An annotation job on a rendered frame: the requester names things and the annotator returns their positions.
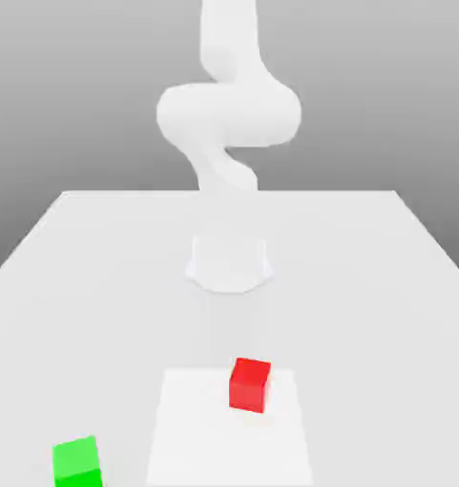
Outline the small red cube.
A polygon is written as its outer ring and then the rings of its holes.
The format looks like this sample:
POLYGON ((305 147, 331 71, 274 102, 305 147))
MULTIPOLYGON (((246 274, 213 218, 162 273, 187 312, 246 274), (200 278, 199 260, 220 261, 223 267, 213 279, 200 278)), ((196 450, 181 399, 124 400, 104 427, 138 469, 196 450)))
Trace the small red cube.
POLYGON ((229 379, 229 406, 263 414, 271 363, 237 358, 229 379))

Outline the small green cube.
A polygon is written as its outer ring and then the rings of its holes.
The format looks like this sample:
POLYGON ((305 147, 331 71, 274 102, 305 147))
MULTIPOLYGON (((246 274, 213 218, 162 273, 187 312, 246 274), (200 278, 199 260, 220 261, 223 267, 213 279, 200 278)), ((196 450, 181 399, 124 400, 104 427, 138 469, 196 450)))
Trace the small green cube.
POLYGON ((94 436, 55 445, 52 466, 55 487, 104 487, 94 436))

